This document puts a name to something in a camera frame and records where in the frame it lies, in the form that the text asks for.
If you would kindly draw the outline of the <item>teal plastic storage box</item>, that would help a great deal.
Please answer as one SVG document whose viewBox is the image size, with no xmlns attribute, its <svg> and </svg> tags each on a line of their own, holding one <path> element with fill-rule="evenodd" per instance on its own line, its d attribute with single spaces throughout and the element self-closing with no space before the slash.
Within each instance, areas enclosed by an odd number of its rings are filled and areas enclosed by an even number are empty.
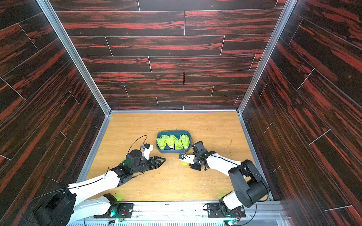
<svg viewBox="0 0 362 226">
<path fill-rule="evenodd" d="M 161 131 L 156 137 L 156 147 L 161 153 L 186 153 L 191 148 L 188 131 Z"/>
</svg>

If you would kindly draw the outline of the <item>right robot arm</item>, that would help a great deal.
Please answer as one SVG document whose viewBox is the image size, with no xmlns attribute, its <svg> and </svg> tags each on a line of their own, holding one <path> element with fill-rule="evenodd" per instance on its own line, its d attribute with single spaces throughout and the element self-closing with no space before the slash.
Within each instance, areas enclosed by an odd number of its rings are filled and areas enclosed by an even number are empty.
<svg viewBox="0 0 362 226">
<path fill-rule="evenodd" d="M 266 180 L 250 160 L 233 161 L 222 157 L 215 151 L 207 151 L 201 141 L 192 145 L 191 168 L 201 170 L 213 169 L 228 176 L 233 191 L 219 200 L 219 208 L 225 214 L 238 207 L 251 207 L 270 192 Z"/>
</svg>

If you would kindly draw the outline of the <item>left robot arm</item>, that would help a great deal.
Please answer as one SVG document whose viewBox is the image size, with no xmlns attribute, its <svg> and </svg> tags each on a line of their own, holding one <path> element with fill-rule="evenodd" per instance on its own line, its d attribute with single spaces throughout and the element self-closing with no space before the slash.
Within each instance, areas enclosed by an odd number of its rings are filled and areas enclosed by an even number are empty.
<svg viewBox="0 0 362 226">
<path fill-rule="evenodd" d="M 105 196 L 91 199 L 92 196 L 122 186 L 135 178 L 136 173 L 157 169 L 165 162 L 165 158 L 158 156 L 146 159 L 127 154 L 123 162 L 103 175 L 79 183 L 62 184 L 48 193 L 33 215 L 40 226 L 66 226 L 82 218 L 105 214 L 117 200 Z"/>
</svg>

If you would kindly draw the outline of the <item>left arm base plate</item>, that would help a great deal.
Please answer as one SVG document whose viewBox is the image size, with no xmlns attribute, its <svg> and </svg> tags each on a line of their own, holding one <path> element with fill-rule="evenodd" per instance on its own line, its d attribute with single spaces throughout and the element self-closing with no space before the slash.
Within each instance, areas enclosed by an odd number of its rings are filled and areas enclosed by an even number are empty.
<svg viewBox="0 0 362 226">
<path fill-rule="evenodd" d="M 133 203 L 119 202 L 112 194 L 104 194 L 104 198 L 110 204 L 107 211 L 101 212 L 101 214 L 94 215 L 94 218 L 110 218 L 110 219 L 121 219 L 131 218 L 133 214 Z"/>
</svg>

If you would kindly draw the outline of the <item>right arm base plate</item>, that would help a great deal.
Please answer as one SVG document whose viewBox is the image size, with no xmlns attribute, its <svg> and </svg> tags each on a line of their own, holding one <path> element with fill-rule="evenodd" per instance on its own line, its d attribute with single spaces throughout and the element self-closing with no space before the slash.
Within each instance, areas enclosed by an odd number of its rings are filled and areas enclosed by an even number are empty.
<svg viewBox="0 0 362 226">
<path fill-rule="evenodd" d="M 232 210 L 228 209 L 225 204 L 220 202 L 208 202 L 202 209 L 206 211 L 209 218 L 245 218 L 244 207 L 239 206 Z"/>
</svg>

